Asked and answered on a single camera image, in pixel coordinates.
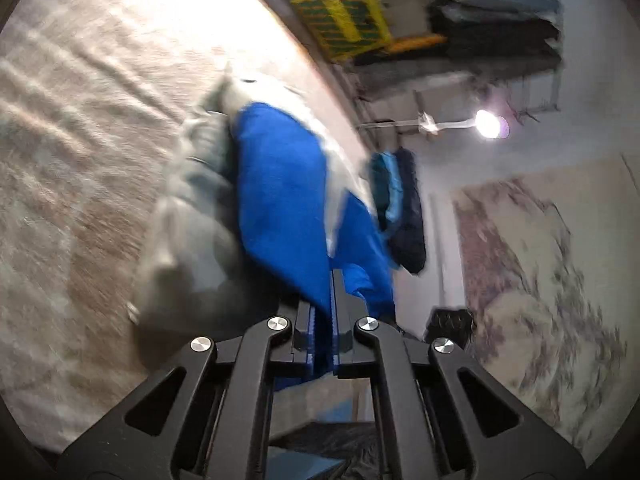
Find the grey and blue jacket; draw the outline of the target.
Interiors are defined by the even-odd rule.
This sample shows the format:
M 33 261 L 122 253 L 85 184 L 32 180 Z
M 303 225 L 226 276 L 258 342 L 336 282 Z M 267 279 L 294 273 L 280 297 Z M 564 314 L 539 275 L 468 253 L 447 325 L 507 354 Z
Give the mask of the grey and blue jacket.
M 182 123 L 127 307 L 145 336 L 242 335 L 289 299 L 316 310 L 311 376 L 332 367 L 331 275 L 395 312 L 367 182 L 304 98 L 222 75 Z

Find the blue hanging clothes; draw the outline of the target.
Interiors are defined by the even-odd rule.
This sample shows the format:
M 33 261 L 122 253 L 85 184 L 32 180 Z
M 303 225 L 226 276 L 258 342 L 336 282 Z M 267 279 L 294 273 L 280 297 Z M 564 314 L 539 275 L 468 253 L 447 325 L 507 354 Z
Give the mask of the blue hanging clothes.
M 393 152 L 374 153 L 369 177 L 378 227 L 393 265 L 420 274 L 427 252 L 413 152 L 401 146 Z

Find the stacked folded clothes shelf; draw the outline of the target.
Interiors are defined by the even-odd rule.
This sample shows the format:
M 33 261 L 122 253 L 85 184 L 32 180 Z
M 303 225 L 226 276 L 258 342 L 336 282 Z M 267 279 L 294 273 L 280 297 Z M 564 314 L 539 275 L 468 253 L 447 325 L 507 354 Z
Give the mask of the stacked folded clothes shelf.
M 563 68 L 561 0 L 382 0 L 397 39 L 358 55 L 348 73 L 364 102 L 464 82 L 486 96 L 512 82 L 550 80 L 555 108 Z

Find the small round lamp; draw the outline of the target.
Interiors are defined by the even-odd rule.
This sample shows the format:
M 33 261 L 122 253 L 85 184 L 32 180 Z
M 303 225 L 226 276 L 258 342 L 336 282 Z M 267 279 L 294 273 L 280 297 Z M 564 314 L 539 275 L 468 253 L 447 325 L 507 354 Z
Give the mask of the small round lamp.
M 478 110 L 474 117 L 474 128 L 485 140 L 502 140 L 509 136 L 510 127 L 506 118 L 490 110 Z

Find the beige plaid bed blanket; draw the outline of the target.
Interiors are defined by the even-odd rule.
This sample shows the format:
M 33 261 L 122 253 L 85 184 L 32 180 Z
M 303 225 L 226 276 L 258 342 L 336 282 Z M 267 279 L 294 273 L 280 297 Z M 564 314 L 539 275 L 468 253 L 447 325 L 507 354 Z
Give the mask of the beige plaid bed blanket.
M 366 150 L 262 0 L 21 0 L 1 33 L 1 395 L 60 452 L 145 378 L 126 313 L 180 124 L 227 66 Z

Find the yellow green patterned box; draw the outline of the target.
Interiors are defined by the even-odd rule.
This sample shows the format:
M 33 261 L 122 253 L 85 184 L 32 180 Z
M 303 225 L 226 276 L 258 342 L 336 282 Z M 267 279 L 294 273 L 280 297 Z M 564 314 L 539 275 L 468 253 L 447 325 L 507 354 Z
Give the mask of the yellow green patterned box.
M 291 0 L 326 57 L 342 62 L 393 39 L 380 0 Z

